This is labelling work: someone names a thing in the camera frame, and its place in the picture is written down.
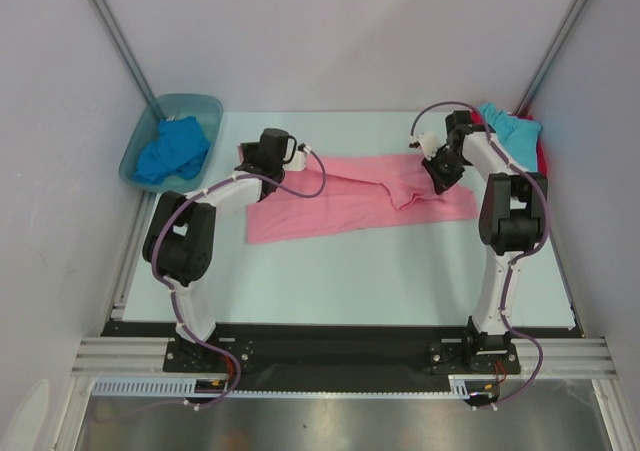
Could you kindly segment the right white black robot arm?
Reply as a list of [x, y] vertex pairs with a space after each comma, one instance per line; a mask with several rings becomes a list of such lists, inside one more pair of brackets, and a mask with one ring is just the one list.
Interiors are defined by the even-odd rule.
[[445, 118], [447, 139], [440, 145], [425, 134], [417, 139], [423, 168], [441, 195], [473, 167], [485, 183], [479, 212], [479, 238], [486, 264], [480, 298], [461, 345], [463, 364], [484, 372], [509, 355], [512, 296], [525, 260], [539, 252], [549, 234], [547, 178], [520, 166], [486, 124], [470, 111]]

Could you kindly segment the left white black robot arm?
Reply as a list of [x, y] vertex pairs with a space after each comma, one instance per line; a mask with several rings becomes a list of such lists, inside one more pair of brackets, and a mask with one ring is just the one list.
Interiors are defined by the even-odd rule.
[[242, 143], [239, 151], [240, 164], [223, 181], [187, 194], [162, 193], [143, 244], [143, 259], [168, 289], [176, 332], [190, 341], [185, 356], [202, 371], [221, 358], [220, 345], [209, 339], [216, 318], [197, 285], [212, 262], [217, 225], [276, 191], [288, 169], [301, 170], [306, 164], [297, 139], [277, 128], [265, 129], [258, 141]]

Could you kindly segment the pink t shirt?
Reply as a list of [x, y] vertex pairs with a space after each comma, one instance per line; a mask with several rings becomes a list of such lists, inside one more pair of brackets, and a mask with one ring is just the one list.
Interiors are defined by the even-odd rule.
[[462, 185], [438, 195], [417, 154], [324, 157], [289, 172], [286, 187], [247, 208], [247, 242], [265, 244], [345, 233], [360, 229], [475, 220], [473, 192]]

